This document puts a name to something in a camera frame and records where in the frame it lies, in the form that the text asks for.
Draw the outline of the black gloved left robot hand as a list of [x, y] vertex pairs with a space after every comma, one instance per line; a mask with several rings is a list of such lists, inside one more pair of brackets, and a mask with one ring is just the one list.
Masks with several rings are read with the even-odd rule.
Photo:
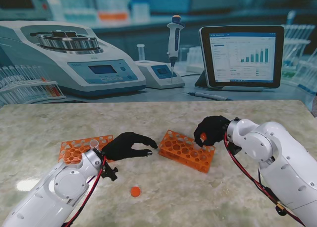
[[143, 144], [157, 149], [158, 145], [150, 137], [134, 132], [124, 132], [103, 147], [101, 153], [107, 160], [119, 161], [127, 158], [147, 157], [152, 155], [149, 149], [132, 149], [134, 144]]

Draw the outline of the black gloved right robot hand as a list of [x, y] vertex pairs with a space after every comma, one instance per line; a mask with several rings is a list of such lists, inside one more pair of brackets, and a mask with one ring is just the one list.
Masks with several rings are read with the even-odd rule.
[[195, 143], [202, 147], [222, 141], [229, 124], [230, 120], [221, 115], [205, 117], [194, 131]]

